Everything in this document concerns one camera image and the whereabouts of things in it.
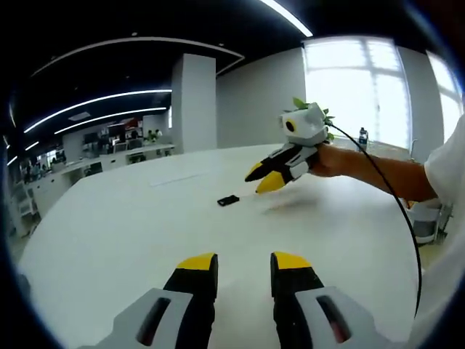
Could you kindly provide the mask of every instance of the ceiling light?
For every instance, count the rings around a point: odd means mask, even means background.
[[[69,127],[65,127],[64,129],[61,129],[60,131],[56,131],[55,134],[58,135],[61,132],[68,131],[69,129],[73,129],[74,127],[81,126],[81,125],[84,125],[84,124],[88,124],[89,122],[93,122],[93,121],[97,121],[97,120],[112,118],[114,116],[126,115],[126,114],[131,114],[131,113],[141,113],[141,112],[144,112],[144,111],[165,111],[165,110],[166,110],[166,108],[148,108],[148,109],[139,109],[139,110],[136,110],[136,111],[123,111],[122,113],[105,115],[105,116],[101,116],[99,118],[79,122],[78,124],[74,124],[74,125],[71,125]]]
[[[287,19],[294,27],[299,29],[302,34],[304,34],[307,38],[313,36],[312,32],[308,30],[308,28],[302,24],[300,20],[294,17],[287,9],[279,5],[275,0],[260,0],[264,4],[268,5],[272,9],[274,9],[277,13]]]
[[[82,105],[86,105],[86,104],[90,104],[90,103],[94,103],[94,102],[98,102],[100,100],[108,100],[110,98],[116,98],[116,97],[123,97],[123,96],[130,96],[130,95],[143,95],[143,94],[146,94],[146,93],[169,93],[169,92],[173,92],[172,89],[151,89],[151,90],[148,90],[148,91],[134,91],[134,92],[125,92],[125,93],[118,93],[117,95],[110,95],[110,96],[105,96],[105,97],[100,97],[100,98],[95,98],[94,100],[88,100],[86,102],[82,102],[82,103],[79,103],[79,104],[76,104],[76,105],[72,105],[71,107],[68,107],[68,108],[65,108],[61,111],[58,111],[56,113],[53,113],[52,115],[48,115],[46,118],[43,118],[42,120],[40,121],[37,121],[34,125],[28,127],[24,133],[28,133],[29,131],[31,131],[32,129],[35,129],[38,125],[44,123],[45,121],[47,120],[50,120],[51,118],[53,118],[54,116],[57,116],[61,113],[64,113],[66,111],[70,111],[71,109],[74,109],[74,108],[77,108],[77,107],[81,107]]]
[[[32,143],[31,145],[29,145],[29,146],[25,149],[25,151],[28,151],[29,149],[34,148],[36,145],[38,145],[38,143],[39,143],[39,142]]]
[[[11,165],[11,164],[13,163],[13,161],[16,160],[16,159],[17,159],[17,156],[15,156],[13,159],[11,159],[10,161],[8,161],[7,166]]]

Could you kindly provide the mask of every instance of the white pillar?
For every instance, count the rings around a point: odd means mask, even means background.
[[[173,68],[171,136],[177,153],[217,148],[216,60],[184,54]]]

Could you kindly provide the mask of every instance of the black cable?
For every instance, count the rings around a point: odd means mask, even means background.
[[[407,225],[408,225],[408,229],[410,230],[410,234],[412,235],[412,241],[413,241],[413,245],[415,246],[415,254],[416,254],[416,263],[417,263],[417,266],[418,266],[418,292],[416,294],[416,309],[415,309],[415,316],[416,316],[416,313],[418,312],[419,310],[419,305],[420,305],[420,297],[421,297],[421,281],[422,281],[422,277],[421,277],[421,260],[420,260],[420,251],[419,251],[419,246],[418,244],[416,243],[416,240],[415,240],[415,234],[413,233],[413,226],[412,226],[412,223],[410,222],[410,219],[408,218],[407,216],[407,212],[405,211],[404,209],[404,206],[402,205],[402,203],[400,202],[399,200],[399,197],[396,195],[396,193],[394,192],[394,188],[389,184],[389,182],[387,181],[386,177],[384,176],[383,172],[379,169],[378,165],[376,164],[376,162],[371,158],[371,156],[368,155],[368,153],[365,151],[365,149],[363,149],[360,144],[358,144],[358,142],[356,140],[354,140],[352,137],[350,137],[346,132],[342,131],[340,128],[336,127],[333,125],[333,123],[327,123],[328,126],[331,126],[335,129],[337,129],[339,132],[341,132],[344,136],[346,136],[347,138],[349,138],[354,144],[356,144],[356,146],[360,149],[360,151],[362,153],[365,154],[365,156],[367,157],[367,159],[371,162],[371,164],[373,165],[373,167],[375,168],[375,170],[379,173],[379,175],[383,178],[383,181],[384,181],[384,184],[386,184],[386,186],[388,187],[389,191],[391,192],[391,194],[394,196],[395,198],[395,201],[397,202],[397,205],[399,205],[399,208],[400,208],[400,211],[402,212],[404,218],[405,218],[405,221],[407,222]]]

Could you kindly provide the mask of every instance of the human arm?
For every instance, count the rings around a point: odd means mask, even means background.
[[[425,201],[437,196],[429,184],[423,165],[376,156],[371,158],[399,197],[409,201]],[[312,167],[310,173],[314,175],[344,175],[390,193],[381,175],[363,153],[322,144],[318,147],[316,157],[310,158],[308,162]]]

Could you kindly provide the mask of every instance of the black small object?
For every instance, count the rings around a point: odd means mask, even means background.
[[[239,198],[236,195],[226,196],[225,198],[221,198],[218,200],[218,205],[220,206],[227,206],[238,202]]]

